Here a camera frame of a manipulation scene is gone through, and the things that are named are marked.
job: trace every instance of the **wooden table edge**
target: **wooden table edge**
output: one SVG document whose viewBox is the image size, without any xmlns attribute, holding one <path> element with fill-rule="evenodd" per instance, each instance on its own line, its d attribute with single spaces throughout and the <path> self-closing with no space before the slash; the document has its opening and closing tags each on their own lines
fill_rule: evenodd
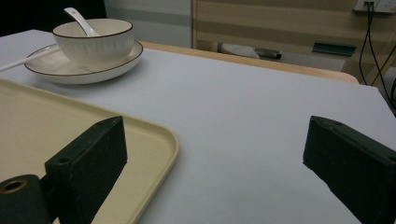
<svg viewBox="0 0 396 224">
<path fill-rule="evenodd" d="M 333 79 L 333 80 L 339 80 L 339 81 L 345 81 L 345 82 L 349 82 L 349 83 L 359 84 L 359 81 L 355 77 L 353 77 L 350 74 L 343 73 L 343 72 L 336 72 L 336 71 L 330 71 L 330 70 L 319 69 L 319 68 L 305 67 L 305 66 L 300 66 L 300 65 L 295 65 L 295 64 L 252 59 L 252 58 L 241 57 L 241 56 L 236 56 L 236 55 L 231 55 L 231 54 L 222 54 L 222 53 L 216 53 L 216 52 L 210 52 L 210 51 L 204 51 L 204 50 L 198 50 L 198 49 L 187 49 L 187 48 L 182 48 L 182 47 L 168 46 L 168 45 L 149 43 L 149 42 L 144 42 L 144 41 L 139 41 L 139 42 L 143 45 L 144 48 L 147 48 L 147 49 L 156 49 L 156 50 L 162 50 L 162 51 L 167 51 L 167 52 L 186 54 L 186 55 L 190 55 L 190 56 L 197 56 L 197 57 L 202 57 L 202 58 L 207 58 L 207 59 L 220 60 L 220 61 L 230 62 L 230 63 L 241 63 L 241 64 L 245 64 L 245 65 L 250 65 L 250 66 L 275 69 L 278 71 L 297 73 L 297 74 L 308 75 L 308 76 L 312 76 L 312 77 L 325 77 L 325 78 L 329 78 L 329 79 Z"/>
</svg>

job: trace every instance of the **tray rim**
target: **tray rim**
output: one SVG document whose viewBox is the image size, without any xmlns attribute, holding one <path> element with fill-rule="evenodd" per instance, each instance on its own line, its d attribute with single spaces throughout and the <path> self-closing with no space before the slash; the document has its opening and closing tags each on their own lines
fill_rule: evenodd
<svg viewBox="0 0 396 224">
<path fill-rule="evenodd" d="M 68 96 L 64 96 L 55 92 L 51 92 L 51 91 L 45 91 L 45 90 L 41 90 L 39 88 L 36 87 L 32 87 L 32 86 L 27 86 L 27 85 L 23 85 L 21 83 L 17 83 L 14 81 L 10 81 L 10 80 L 5 80 L 0 78 L 0 86 L 2 85 L 7 85 L 9 87 L 17 87 L 22 89 L 23 91 L 29 91 L 29 92 L 33 92 L 35 94 L 38 94 L 40 97 L 42 95 L 46 95 L 46 96 L 50 96 L 51 98 L 60 98 L 64 101 L 66 101 L 69 104 L 76 104 L 76 105 L 84 105 L 85 107 L 88 108 L 94 108 L 95 110 L 101 111 L 101 112 L 105 112 L 107 114 L 111 114 L 113 116 L 123 116 L 124 122 L 125 120 L 133 120 L 133 121 L 138 121 L 140 123 L 146 123 L 148 124 L 151 128 L 157 128 L 157 129 L 162 129 L 162 131 L 165 131 L 166 133 L 168 133 L 173 140 L 173 144 L 175 145 L 174 147 L 174 153 L 172 155 L 172 157 L 169 159 L 167 165 L 165 166 L 165 168 L 160 172 L 161 177 L 157 178 L 156 181 L 153 182 L 153 187 L 150 188 L 148 190 L 148 196 L 145 196 L 145 200 L 142 201 L 142 203 L 140 203 L 137 207 L 136 210 L 131 214 L 130 219 L 128 222 L 130 223 L 136 223 L 139 218 L 143 215 L 144 211 L 146 210 L 147 206 L 149 205 L 150 201 L 152 200 L 152 198 L 155 196 L 155 193 L 158 191 L 158 189 L 160 188 L 162 182 L 165 180 L 165 178 L 168 176 L 169 172 L 171 171 L 172 167 L 174 166 L 175 162 L 177 161 L 177 156 L 179 153 L 179 140 L 177 138 L 176 133 L 169 129 L 168 127 L 157 123 L 157 122 L 153 122 L 147 119 L 141 119 L 139 117 L 136 116 L 131 116 L 129 114 L 125 114 L 125 113 L 121 113 L 118 112 L 116 110 L 112 110 L 112 109 L 108 109 L 106 107 L 102 107 L 99 105 L 94 105 L 94 104 L 90 104 L 90 103 L 86 103 L 83 101 L 80 101 L 78 99 L 74 99 Z"/>
</svg>

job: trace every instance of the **table surface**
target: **table surface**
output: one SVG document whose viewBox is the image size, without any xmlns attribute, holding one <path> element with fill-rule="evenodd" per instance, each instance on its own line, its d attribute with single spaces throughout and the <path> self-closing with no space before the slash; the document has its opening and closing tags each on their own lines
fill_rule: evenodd
<svg viewBox="0 0 396 224">
<path fill-rule="evenodd" d="M 39 31 L 1 37 L 0 64 L 53 43 Z M 304 143 L 315 115 L 396 148 L 377 88 L 145 46 L 136 67 L 101 83 L 53 84 L 24 66 L 0 78 L 176 132 L 178 160 L 139 223 L 359 223 L 303 165 Z"/>
</svg>

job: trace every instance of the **power outlet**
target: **power outlet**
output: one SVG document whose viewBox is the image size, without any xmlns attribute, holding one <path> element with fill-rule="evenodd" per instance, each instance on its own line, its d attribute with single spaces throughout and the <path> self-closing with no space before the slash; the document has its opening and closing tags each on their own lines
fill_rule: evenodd
<svg viewBox="0 0 396 224">
<path fill-rule="evenodd" d="M 355 7 L 353 8 L 353 10 L 367 12 L 368 3 L 370 3 L 370 2 L 374 3 L 374 11 L 376 11 L 375 9 L 377 8 L 378 3 L 380 2 L 380 0 L 358 0 L 358 2 L 356 3 Z"/>
<path fill-rule="evenodd" d="M 375 12 L 395 13 L 396 0 L 380 0 L 378 6 L 375 8 Z"/>
</svg>

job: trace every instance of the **white plate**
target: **white plate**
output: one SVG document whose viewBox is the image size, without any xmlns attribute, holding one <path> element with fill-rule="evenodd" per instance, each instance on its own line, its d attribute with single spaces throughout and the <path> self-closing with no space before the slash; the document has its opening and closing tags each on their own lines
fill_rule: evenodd
<svg viewBox="0 0 396 224">
<path fill-rule="evenodd" d="M 53 48 L 55 45 L 39 49 L 29 56 Z M 56 51 L 26 63 L 27 69 L 38 76 L 55 83 L 88 84 L 118 77 L 132 69 L 140 61 L 143 46 L 135 41 L 131 53 L 124 61 L 115 63 L 107 69 L 86 67 L 70 61 L 64 53 Z"/>
</svg>

